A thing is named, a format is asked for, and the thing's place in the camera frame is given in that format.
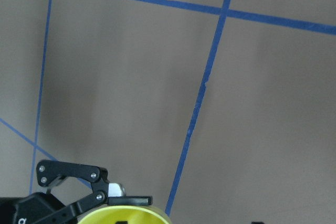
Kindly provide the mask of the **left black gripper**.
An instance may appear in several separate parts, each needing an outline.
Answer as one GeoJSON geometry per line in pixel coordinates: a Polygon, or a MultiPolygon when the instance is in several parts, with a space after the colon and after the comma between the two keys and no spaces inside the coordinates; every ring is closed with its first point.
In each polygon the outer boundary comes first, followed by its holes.
{"type": "Polygon", "coordinates": [[[39,186],[46,188],[47,194],[1,197],[1,223],[70,223],[102,205],[150,206],[153,203],[151,196],[127,196],[124,187],[109,182],[108,171],[98,166],[44,159],[37,164],[36,175],[39,186]],[[92,193],[65,206],[50,193],[69,177],[88,182],[92,193]]]}

